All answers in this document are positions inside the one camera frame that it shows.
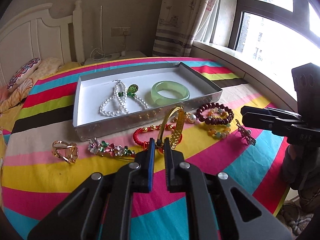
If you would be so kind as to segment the right plaid sleeve forearm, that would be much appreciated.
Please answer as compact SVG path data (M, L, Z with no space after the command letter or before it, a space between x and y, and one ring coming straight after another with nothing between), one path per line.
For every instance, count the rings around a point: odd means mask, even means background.
M286 200L276 218L296 239L311 222L319 208L319 187L298 191L298 200Z

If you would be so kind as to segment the grey gloved right hand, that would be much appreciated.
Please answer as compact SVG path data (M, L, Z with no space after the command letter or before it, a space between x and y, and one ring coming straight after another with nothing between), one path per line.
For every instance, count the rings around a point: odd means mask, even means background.
M287 146L281 169L293 190L319 187L319 148Z

